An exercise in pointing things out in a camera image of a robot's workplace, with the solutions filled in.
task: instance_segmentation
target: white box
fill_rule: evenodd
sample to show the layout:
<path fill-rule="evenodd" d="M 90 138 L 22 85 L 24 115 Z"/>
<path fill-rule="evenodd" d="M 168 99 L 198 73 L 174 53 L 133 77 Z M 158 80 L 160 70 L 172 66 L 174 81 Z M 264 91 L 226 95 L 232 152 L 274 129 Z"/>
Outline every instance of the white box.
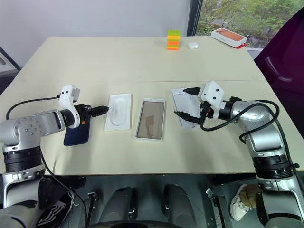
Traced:
<path fill-rule="evenodd" d="M 234 48 L 237 48 L 246 43 L 247 37 L 244 37 L 238 33 L 232 32 L 225 28 L 219 28 L 211 32 L 211 37 L 222 41 L 225 44 L 228 44 Z"/>
<path fill-rule="evenodd" d="M 163 99 L 145 98 L 142 100 L 135 135 L 137 139 L 162 141 L 165 107 L 166 103 Z"/>
<path fill-rule="evenodd" d="M 200 102 L 198 101 L 197 96 L 183 92 L 184 89 L 185 88 L 171 90 L 174 110 L 189 113 L 191 116 L 200 118 Z M 196 123 L 183 120 L 180 117 L 178 118 L 181 128 L 193 128 L 199 126 Z"/>

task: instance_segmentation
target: stacked toy blocks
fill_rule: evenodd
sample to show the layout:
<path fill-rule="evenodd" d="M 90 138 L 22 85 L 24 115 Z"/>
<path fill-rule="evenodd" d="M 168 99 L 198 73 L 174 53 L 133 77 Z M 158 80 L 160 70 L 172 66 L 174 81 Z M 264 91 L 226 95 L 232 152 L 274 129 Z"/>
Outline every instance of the stacked toy blocks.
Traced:
<path fill-rule="evenodd" d="M 167 38 L 167 50 L 178 50 L 181 39 L 181 31 L 169 30 Z"/>

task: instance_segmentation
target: white sneaker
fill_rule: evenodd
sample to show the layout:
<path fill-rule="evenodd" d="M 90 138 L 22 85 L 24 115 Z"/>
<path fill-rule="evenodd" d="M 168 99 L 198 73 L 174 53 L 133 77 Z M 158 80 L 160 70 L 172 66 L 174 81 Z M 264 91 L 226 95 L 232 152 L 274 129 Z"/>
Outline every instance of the white sneaker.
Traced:
<path fill-rule="evenodd" d="M 243 216 L 246 215 L 249 210 L 251 210 L 250 207 L 247 207 L 244 203 L 241 202 L 241 198 L 239 196 L 239 193 L 245 186 L 247 185 L 243 184 L 241 187 L 239 187 L 230 204 L 230 215 L 235 221 L 240 221 Z"/>

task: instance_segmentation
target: orange phone box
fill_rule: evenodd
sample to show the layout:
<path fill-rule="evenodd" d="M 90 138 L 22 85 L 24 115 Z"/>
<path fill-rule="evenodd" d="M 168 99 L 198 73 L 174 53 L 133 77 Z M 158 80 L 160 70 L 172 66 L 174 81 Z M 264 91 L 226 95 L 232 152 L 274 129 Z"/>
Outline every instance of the orange phone box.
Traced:
<path fill-rule="evenodd" d="M 247 41 L 247 37 L 244 37 L 238 33 L 232 32 L 225 28 L 219 28 L 217 30 L 214 30 L 211 33 L 211 37 L 222 41 L 223 43 L 228 44 L 234 48 L 244 46 Z"/>

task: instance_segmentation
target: trees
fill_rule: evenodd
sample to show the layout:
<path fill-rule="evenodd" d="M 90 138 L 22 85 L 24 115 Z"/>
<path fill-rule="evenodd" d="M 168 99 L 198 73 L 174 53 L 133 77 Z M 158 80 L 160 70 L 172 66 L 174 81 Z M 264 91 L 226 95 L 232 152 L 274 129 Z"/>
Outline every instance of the trees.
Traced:
<path fill-rule="evenodd" d="M 197 35 L 224 27 L 249 35 L 248 47 L 263 48 L 303 6 L 304 0 L 204 0 Z"/>

